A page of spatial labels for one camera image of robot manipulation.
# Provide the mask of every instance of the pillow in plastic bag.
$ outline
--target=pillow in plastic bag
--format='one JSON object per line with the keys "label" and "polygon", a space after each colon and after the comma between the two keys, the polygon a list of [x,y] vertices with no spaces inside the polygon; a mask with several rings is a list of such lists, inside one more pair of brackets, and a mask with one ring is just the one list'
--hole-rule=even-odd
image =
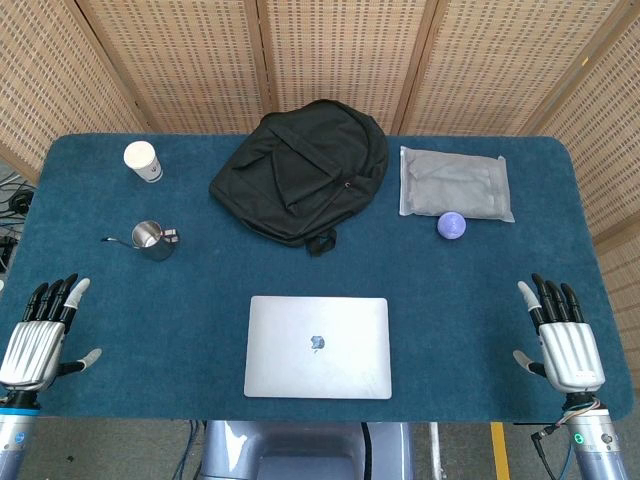
{"label": "pillow in plastic bag", "polygon": [[497,159],[400,147],[400,215],[515,222],[504,157]]}

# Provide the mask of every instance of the perforated panel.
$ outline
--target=perforated panel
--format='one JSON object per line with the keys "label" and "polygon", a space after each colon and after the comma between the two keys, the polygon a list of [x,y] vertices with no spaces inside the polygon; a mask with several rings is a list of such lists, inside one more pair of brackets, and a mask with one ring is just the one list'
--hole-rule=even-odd
{"label": "perforated panel", "polygon": [[408,134],[516,134],[616,0],[451,0]]}
{"label": "perforated panel", "polygon": [[0,2],[0,65],[0,142],[28,171],[60,135],[143,130],[60,0]]}
{"label": "perforated panel", "polygon": [[241,0],[82,0],[163,132],[240,133],[263,114]]}
{"label": "perforated panel", "polygon": [[543,127],[571,152],[593,235],[640,210],[640,17]]}
{"label": "perforated panel", "polygon": [[640,388],[640,237],[602,255],[600,268],[627,362]]}
{"label": "perforated panel", "polygon": [[280,110],[339,100],[389,132],[426,3],[269,1]]}

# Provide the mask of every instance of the table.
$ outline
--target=table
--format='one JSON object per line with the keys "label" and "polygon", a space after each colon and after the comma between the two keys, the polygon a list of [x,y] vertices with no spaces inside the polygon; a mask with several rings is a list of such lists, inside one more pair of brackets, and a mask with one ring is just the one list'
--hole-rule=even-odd
{"label": "table", "polygon": [[[146,184],[122,162],[125,146],[156,148],[162,180]],[[209,196],[243,136],[84,134],[48,154],[0,302],[8,339],[32,290],[71,272],[91,278],[63,360],[94,347],[99,362],[40,397],[66,416],[296,421],[556,419],[564,401],[511,356],[539,346],[516,282],[533,271],[570,283],[592,324],[607,383],[599,396],[620,418],[633,394],[620,340],[565,148],[551,138],[389,137],[387,175],[371,205],[337,227],[336,249],[311,258],[262,238]],[[470,220],[447,241],[436,219],[400,217],[399,148],[507,159],[515,224]],[[100,242],[153,219],[182,240],[165,262]],[[243,396],[252,295],[385,297],[389,401]]]}

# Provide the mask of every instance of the laptop lid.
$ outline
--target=laptop lid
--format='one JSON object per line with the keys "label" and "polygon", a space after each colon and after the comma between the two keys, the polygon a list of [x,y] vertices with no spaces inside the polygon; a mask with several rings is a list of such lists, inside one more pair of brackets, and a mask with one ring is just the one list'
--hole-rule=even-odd
{"label": "laptop lid", "polygon": [[384,298],[251,298],[248,397],[391,398]]}

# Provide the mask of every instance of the floor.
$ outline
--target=floor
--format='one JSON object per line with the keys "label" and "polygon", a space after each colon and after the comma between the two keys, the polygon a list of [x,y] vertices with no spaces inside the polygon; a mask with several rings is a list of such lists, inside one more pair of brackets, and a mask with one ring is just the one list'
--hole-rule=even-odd
{"label": "floor", "polygon": [[[8,200],[20,188],[25,180],[17,176],[13,170],[0,161],[0,235],[20,239],[24,218],[21,215],[12,215],[12,212],[4,212],[8,209]],[[0,273],[0,295],[6,273]]]}
{"label": "floor", "polygon": [[[0,163],[0,178],[9,173]],[[443,478],[496,478],[489,425],[441,424],[439,429]],[[629,478],[640,478],[640,457],[633,454],[637,451],[635,436],[640,432],[638,402],[633,413],[617,423],[616,429],[626,452]],[[511,478],[547,478],[529,438],[536,428],[505,425],[504,430]],[[415,478],[427,480],[431,478],[429,428],[418,424],[413,431]],[[41,418],[20,479],[169,480],[183,454],[188,434],[189,422],[185,420]],[[193,478],[201,458],[202,441],[200,434],[187,460],[183,479]],[[563,431],[545,440],[547,458],[556,475],[560,473],[567,445],[568,436]],[[568,479],[579,478],[574,462]]]}

